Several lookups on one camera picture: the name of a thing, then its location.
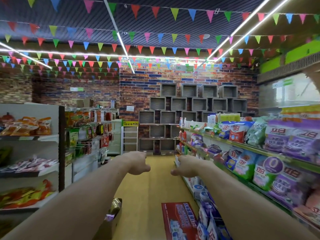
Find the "green pennant flag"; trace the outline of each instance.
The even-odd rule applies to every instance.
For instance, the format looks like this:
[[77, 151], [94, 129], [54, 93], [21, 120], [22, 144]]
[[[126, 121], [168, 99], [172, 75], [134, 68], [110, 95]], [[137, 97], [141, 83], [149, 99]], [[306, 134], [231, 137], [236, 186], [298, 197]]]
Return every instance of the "green pennant flag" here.
[[231, 11], [224, 11], [224, 15], [226, 16], [226, 19], [228, 20], [228, 22], [230, 22], [230, 18], [231, 18]]
[[101, 51], [103, 43], [98, 43], [99, 51]]
[[222, 35], [216, 35], [216, 40], [217, 40], [217, 44], [220, 43], [220, 39], [221, 39]]
[[57, 31], [58, 26], [49, 25], [49, 28], [50, 28], [52, 36], [56, 36], [56, 31]]
[[315, 14], [313, 15], [315, 21], [317, 22], [317, 24], [319, 23], [319, 18], [320, 18], [320, 15], [319, 14]]
[[130, 36], [130, 39], [131, 39], [131, 42], [133, 42], [134, 40], [134, 35], [135, 35], [136, 32], [129, 32], [129, 36]]
[[273, 20], [274, 20], [276, 25], [278, 24], [279, 16], [280, 16], [280, 13], [275, 13], [275, 14], [272, 15]]
[[178, 16], [178, 12], [179, 12], [179, 8], [171, 8], [171, 12], [173, 14], [173, 17], [174, 17], [174, 21], [177, 20], [177, 16]]
[[54, 46], [57, 48], [57, 45], [59, 43], [59, 40], [58, 39], [53, 39], [53, 43], [54, 43]]
[[6, 41], [7, 41], [7, 43], [9, 43], [11, 35], [10, 34], [5, 34], [4, 37], [5, 37]]
[[163, 54], [166, 54], [167, 47], [161, 47]]
[[173, 42], [176, 41], [177, 36], [178, 36], [178, 35], [177, 35], [176, 33], [173, 33], [173, 34], [172, 34], [172, 41], [173, 41]]
[[260, 44], [261, 35], [255, 35], [254, 37], [256, 38], [258, 44]]
[[30, 5], [31, 8], [32, 8], [34, 2], [35, 2], [35, 0], [28, 0], [28, 3], [29, 3], [29, 5]]
[[113, 15], [114, 12], [115, 12], [115, 9], [116, 9], [117, 4], [114, 3], [114, 2], [109, 2], [108, 4], [109, 4], [110, 10], [111, 10], [111, 13], [112, 13], [112, 15]]
[[113, 31], [112, 31], [112, 36], [113, 36], [113, 39], [114, 39], [115, 41], [118, 40], [117, 31], [113, 30]]

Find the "triangular flag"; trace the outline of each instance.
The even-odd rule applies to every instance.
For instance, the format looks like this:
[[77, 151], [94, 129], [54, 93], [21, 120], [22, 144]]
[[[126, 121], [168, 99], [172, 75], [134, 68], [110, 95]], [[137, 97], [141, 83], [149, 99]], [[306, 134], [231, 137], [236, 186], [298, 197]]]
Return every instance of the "triangular flag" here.
[[38, 26], [35, 24], [29, 24], [30, 25], [30, 30], [33, 34], [35, 34], [38, 31]]
[[161, 47], [163, 54], [166, 54], [167, 47]]
[[56, 36], [56, 31], [57, 31], [58, 27], [55, 25], [49, 25], [49, 28], [50, 28], [52, 36]]
[[89, 45], [89, 42], [83, 42], [83, 46], [84, 46], [85, 50], [87, 50], [88, 45]]
[[99, 51], [101, 51], [103, 43], [98, 43]]
[[184, 50], [185, 50], [185, 52], [186, 52], [186, 55], [188, 55], [189, 49], [190, 49], [190, 48], [184, 48]]
[[259, 19], [259, 22], [261, 22], [264, 19], [264, 13], [258, 12], [258, 19]]
[[173, 34], [171, 34], [171, 35], [172, 35], [172, 41], [175, 42], [178, 34], [173, 33]]
[[157, 19], [157, 15], [158, 15], [158, 11], [159, 11], [160, 7], [151, 7], [151, 8], [152, 8], [152, 12], [153, 12], [155, 19]]
[[21, 39], [22, 39], [23, 45], [26, 45], [26, 42], [27, 42], [27, 40], [28, 40], [28, 37], [22, 36]]
[[242, 13], [242, 18], [243, 18], [243, 21], [245, 21], [250, 15], [250, 12], [243, 12]]
[[272, 15], [274, 23], [277, 25], [278, 24], [278, 19], [279, 19], [280, 13], [274, 13]]
[[130, 40], [131, 40], [131, 42], [133, 42], [133, 40], [134, 40], [134, 35], [135, 35], [135, 33], [136, 32], [129, 32], [129, 37], [130, 37]]
[[200, 39], [200, 43], [202, 44], [202, 42], [203, 42], [203, 38], [204, 38], [204, 34], [201, 34], [201, 35], [199, 35], [199, 39]]
[[126, 44], [126, 45], [125, 45], [125, 49], [126, 49], [127, 53], [129, 52], [130, 47], [131, 47], [130, 44]]
[[110, 11], [111, 11], [111, 13], [112, 13], [112, 15], [113, 15], [114, 12], [115, 12], [115, 9], [116, 9], [117, 4], [114, 3], [114, 2], [109, 2], [108, 5], [109, 5]]
[[13, 32], [16, 32], [16, 22], [7, 22]]
[[273, 35], [268, 35], [268, 39], [269, 39], [269, 42], [271, 44], [272, 43], [272, 39], [273, 39]]
[[137, 47], [138, 47], [138, 50], [139, 50], [139, 52], [140, 52], [140, 54], [141, 54], [141, 51], [142, 51], [143, 45], [137, 45]]
[[68, 40], [68, 43], [69, 43], [69, 46], [70, 46], [70, 49], [71, 49], [72, 46], [73, 46], [74, 41], [73, 40]]
[[158, 34], [159, 44], [161, 44], [162, 37], [163, 37], [163, 33]]
[[35, 0], [28, 0], [28, 3], [29, 3], [29, 5], [30, 5], [31, 8], [32, 8], [34, 2], [35, 2]]
[[132, 12], [133, 12], [134, 17], [136, 18], [136, 20], [137, 20], [139, 8], [140, 8], [140, 5], [131, 4], [131, 9], [132, 9]]
[[44, 40], [45, 40], [44, 38], [38, 38], [39, 46], [41, 46], [41, 45], [42, 45], [42, 42], [43, 42]]
[[171, 12], [173, 14], [174, 20], [177, 20], [177, 16], [178, 16], [178, 12], [179, 12], [179, 8], [171, 8]]
[[85, 31], [87, 32], [88, 38], [91, 39], [91, 35], [94, 33], [94, 30], [92, 28], [86, 28]]
[[300, 20], [302, 22], [302, 24], [304, 23], [304, 20], [306, 19], [306, 14], [305, 13], [302, 13], [302, 14], [299, 14], [300, 16]]
[[151, 54], [153, 54], [153, 51], [155, 50], [155, 47], [154, 46], [149, 46], [149, 48], [150, 48]]
[[288, 23], [291, 24], [293, 14], [292, 13], [286, 13], [285, 16], [287, 17]]
[[5, 34], [4, 37], [5, 37], [6, 41], [7, 41], [7, 43], [9, 43], [11, 35], [10, 34]]
[[115, 41], [118, 40], [117, 31], [115, 31], [115, 30], [112, 31], [112, 37], [113, 37], [113, 39], [114, 39]]
[[88, 13], [91, 12], [92, 6], [94, 4], [93, 0], [83, 0], [84, 4], [85, 4], [85, 8], [87, 10]]
[[190, 34], [185, 34], [184, 36], [186, 37], [186, 41], [187, 41], [187, 42], [188, 42], [188, 44], [189, 44], [190, 36], [191, 36], [191, 35], [190, 35]]
[[317, 22], [317, 24], [319, 23], [319, 19], [320, 19], [320, 14], [315, 14], [313, 15], [315, 21]]
[[249, 36], [245, 36], [245, 37], [244, 37], [244, 41], [245, 41], [245, 44], [248, 44]]
[[59, 43], [59, 40], [58, 39], [53, 39], [53, 43], [54, 43], [54, 46], [57, 48], [57, 45]]
[[113, 52], [115, 52], [118, 45], [117, 44], [111, 44], [111, 46], [113, 48]]
[[224, 11], [224, 15], [226, 16], [226, 19], [228, 20], [228, 22], [230, 22], [231, 13], [232, 12], [230, 12], [230, 11]]
[[210, 21], [210, 23], [211, 23], [212, 17], [213, 17], [213, 15], [214, 15], [214, 11], [212, 11], [212, 10], [207, 10], [207, 15], [208, 15], [209, 21]]
[[261, 35], [255, 35], [254, 37], [256, 38], [258, 44], [260, 44]]
[[192, 18], [192, 21], [194, 21], [195, 20], [195, 15], [196, 15], [196, 9], [188, 9], [188, 10], [189, 10], [189, 14], [190, 14], [190, 16]]
[[56, 12], [58, 12], [58, 5], [60, 0], [51, 0], [52, 6]]
[[216, 35], [217, 44], [220, 43], [221, 37], [222, 37], [222, 35]]

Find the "wooden floor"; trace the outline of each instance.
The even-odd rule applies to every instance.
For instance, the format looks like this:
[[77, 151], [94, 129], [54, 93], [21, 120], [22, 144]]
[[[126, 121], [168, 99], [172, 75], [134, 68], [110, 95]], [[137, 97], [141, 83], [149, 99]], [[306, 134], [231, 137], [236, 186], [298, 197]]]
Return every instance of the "wooden floor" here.
[[115, 197], [122, 198], [122, 216], [113, 240], [166, 240], [161, 203], [189, 202], [199, 208], [181, 177], [171, 176], [174, 156], [148, 156], [149, 173], [127, 174]]

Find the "shelf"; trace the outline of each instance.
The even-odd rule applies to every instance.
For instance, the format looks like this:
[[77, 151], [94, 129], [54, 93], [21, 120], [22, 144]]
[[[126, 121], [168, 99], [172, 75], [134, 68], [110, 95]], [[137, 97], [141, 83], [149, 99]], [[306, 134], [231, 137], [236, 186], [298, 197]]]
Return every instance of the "shelf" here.
[[59, 163], [52, 165], [51, 167], [45, 168], [38, 172], [3, 172], [0, 173], [0, 178], [32, 178], [32, 177], [40, 177], [46, 175], [48, 173], [59, 171]]
[[59, 134], [47, 136], [0, 136], [0, 141], [55, 141], [59, 143]]
[[[188, 187], [190, 193], [192, 194], [192, 197], [194, 198], [194, 193], [193, 193], [193, 191], [192, 191], [192, 188], [191, 188], [191, 185], [190, 185], [189, 181], [188, 181], [185, 177], [182, 177], [182, 179], [183, 179], [183, 181], [186, 183], [186, 186]], [[201, 206], [200, 200], [196, 200], [196, 199], [194, 198], [194, 201], [197, 203], [197, 205], [198, 205], [199, 208], [200, 208], [200, 206]]]
[[48, 201], [53, 199], [55, 196], [58, 195], [58, 192], [54, 192], [50, 196], [46, 197], [45, 199], [38, 201], [34, 205], [30, 205], [23, 208], [16, 208], [16, 209], [0, 209], [0, 214], [14, 214], [14, 213], [23, 213], [23, 212], [34, 212], [44, 206]]
[[179, 125], [179, 124], [140, 123], [139, 125]]
[[303, 161], [303, 160], [300, 160], [300, 159], [288, 157], [288, 156], [285, 156], [283, 154], [270, 152], [270, 151], [267, 151], [267, 150], [264, 150], [264, 149], [260, 149], [260, 148], [257, 148], [257, 147], [251, 146], [251, 145], [247, 145], [247, 144], [243, 144], [243, 143], [239, 143], [239, 142], [235, 142], [235, 141], [231, 141], [231, 140], [225, 140], [225, 139], [222, 139], [222, 138], [220, 138], [218, 136], [212, 136], [209, 133], [202, 133], [202, 132], [199, 132], [199, 131], [195, 131], [193, 129], [183, 128], [183, 127], [180, 127], [180, 126], [178, 126], [178, 127], [180, 129], [189, 131], [191, 133], [196, 133], [196, 134], [202, 135], [204, 137], [211, 138], [213, 140], [220, 141], [220, 142], [223, 142], [223, 143], [226, 143], [226, 144], [229, 144], [229, 145], [232, 145], [232, 146], [236, 146], [236, 147], [239, 147], [239, 148], [242, 148], [242, 149], [246, 149], [248, 151], [255, 152], [255, 153], [267, 156], [267, 157], [277, 157], [280, 160], [284, 161], [285, 163], [289, 163], [291, 165], [294, 165], [294, 166], [297, 166], [297, 167], [300, 167], [300, 168], [303, 168], [303, 169], [307, 169], [307, 170], [315, 172], [315, 173], [320, 173], [320, 165], [316, 165], [316, 164], [313, 164], [311, 162], [307, 162], [307, 161]]

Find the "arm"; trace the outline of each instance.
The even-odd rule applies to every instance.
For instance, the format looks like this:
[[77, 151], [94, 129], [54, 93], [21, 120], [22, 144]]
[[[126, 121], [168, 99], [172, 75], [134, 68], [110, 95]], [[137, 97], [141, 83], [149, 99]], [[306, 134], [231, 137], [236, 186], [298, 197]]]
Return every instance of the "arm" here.
[[316, 240], [305, 226], [277, 208], [211, 161], [180, 156], [174, 176], [199, 176], [205, 182], [234, 240]]
[[94, 173], [63, 190], [2, 240], [91, 240], [110, 209], [127, 173], [150, 171], [146, 153], [116, 156]]

